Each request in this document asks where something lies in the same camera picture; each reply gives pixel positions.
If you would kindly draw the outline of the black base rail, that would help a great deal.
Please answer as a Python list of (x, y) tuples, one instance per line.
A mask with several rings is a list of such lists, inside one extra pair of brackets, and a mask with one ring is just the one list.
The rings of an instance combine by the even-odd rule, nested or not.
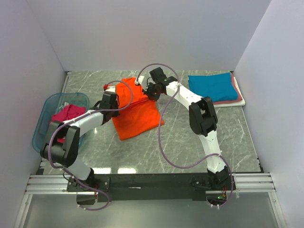
[(206, 201), (208, 191), (235, 190), (231, 177), (216, 183), (207, 173), (96, 174), (95, 187), (118, 200)]

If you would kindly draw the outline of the aluminium frame rail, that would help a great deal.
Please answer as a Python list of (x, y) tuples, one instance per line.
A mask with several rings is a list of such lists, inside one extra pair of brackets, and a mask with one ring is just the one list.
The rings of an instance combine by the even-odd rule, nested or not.
[[(276, 188), (269, 173), (234, 173), (237, 193), (275, 192)], [(31, 175), (26, 194), (54, 195), (76, 194), (67, 191), (68, 181), (61, 175)]]

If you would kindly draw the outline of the magenta crumpled t shirt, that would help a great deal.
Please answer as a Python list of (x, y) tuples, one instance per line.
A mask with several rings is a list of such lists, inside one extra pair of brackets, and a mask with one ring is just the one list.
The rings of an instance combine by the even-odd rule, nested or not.
[(49, 124), (51, 124), (53, 121), (63, 122), (63, 121), (71, 120), (73, 118), (83, 115), (85, 112), (86, 112), (85, 107), (69, 104), (65, 106), (59, 113), (52, 115)]

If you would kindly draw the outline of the orange t shirt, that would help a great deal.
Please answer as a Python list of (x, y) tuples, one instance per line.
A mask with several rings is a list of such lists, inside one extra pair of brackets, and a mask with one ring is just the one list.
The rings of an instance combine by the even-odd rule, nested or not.
[(123, 78), (122, 82), (116, 85), (116, 93), (119, 108), (125, 107), (132, 100), (127, 108), (112, 118), (121, 141), (158, 127), (161, 115), (156, 102), (143, 94), (142, 87), (135, 84), (134, 77)]

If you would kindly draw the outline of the white folded t shirt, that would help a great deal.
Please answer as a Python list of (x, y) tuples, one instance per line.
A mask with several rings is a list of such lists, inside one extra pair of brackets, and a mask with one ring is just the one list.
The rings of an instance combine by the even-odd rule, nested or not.
[(240, 101), (233, 101), (232, 103), (229, 103), (229, 104), (224, 103), (224, 102), (215, 102), (215, 103), (213, 103), (215, 108), (244, 106), (246, 104), (245, 99), (243, 98), (242, 93), (239, 89), (236, 78), (233, 77), (233, 79), (234, 79), (235, 89), (237, 90), (238, 95), (241, 97), (241, 100)]

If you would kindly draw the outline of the pink folded t shirt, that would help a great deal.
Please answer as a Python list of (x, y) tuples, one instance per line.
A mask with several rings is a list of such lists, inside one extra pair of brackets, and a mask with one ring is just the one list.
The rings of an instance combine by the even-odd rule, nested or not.
[(216, 91), (212, 98), (213, 104), (233, 104), (243, 100), (240, 91), (237, 87), (235, 77), (231, 72), (216, 75)]

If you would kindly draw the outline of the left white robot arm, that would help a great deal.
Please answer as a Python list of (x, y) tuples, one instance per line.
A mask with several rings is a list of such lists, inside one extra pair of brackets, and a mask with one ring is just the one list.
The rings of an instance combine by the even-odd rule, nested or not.
[(40, 156), (52, 160), (55, 166), (65, 168), (78, 179), (78, 185), (85, 191), (97, 188), (98, 182), (92, 168), (78, 158), (80, 138), (88, 131), (101, 126), (119, 115), (118, 95), (106, 91), (102, 100), (92, 109), (68, 122), (52, 121), (48, 127)]

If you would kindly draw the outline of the teal plastic bin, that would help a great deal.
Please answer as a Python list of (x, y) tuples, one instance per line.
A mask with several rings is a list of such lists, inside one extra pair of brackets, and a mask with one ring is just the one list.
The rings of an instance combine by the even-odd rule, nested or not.
[(32, 138), (35, 151), (40, 152), (52, 115), (59, 113), (67, 105), (85, 107), (87, 111), (89, 98), (83, 93), (57, 93), (50, 96), (44, 103)]

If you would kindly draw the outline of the blue folded t shirt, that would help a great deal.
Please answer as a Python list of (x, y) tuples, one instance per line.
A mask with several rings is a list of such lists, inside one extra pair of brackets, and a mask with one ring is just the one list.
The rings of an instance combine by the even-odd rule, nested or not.
[(202, 97), (210, 97), (215, 95), (216, 91), (216, 75), (211, 76), (192, 76), (188, 75), (188, 85), (190, 91)]

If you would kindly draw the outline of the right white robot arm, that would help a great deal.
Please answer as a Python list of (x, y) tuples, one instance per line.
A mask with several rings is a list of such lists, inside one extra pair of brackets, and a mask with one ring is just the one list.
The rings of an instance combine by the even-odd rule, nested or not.
[(176, 100), (187, 108), (191, 130), (199, 137), (207, 162), (207, 183), (199, 181), (196, 185), (210, 190), (222, 190), (225, 185), (233, 184), (229, 165), (222, 157), (217, 138), (218, 118), (210, 97), (201, 97), (180, 83), (178, 75), (167, 77), (161, 67), (149, 72), (149, 76), (138, 74), (137, 86), (150, 100), (157, 101), (161, 94)]

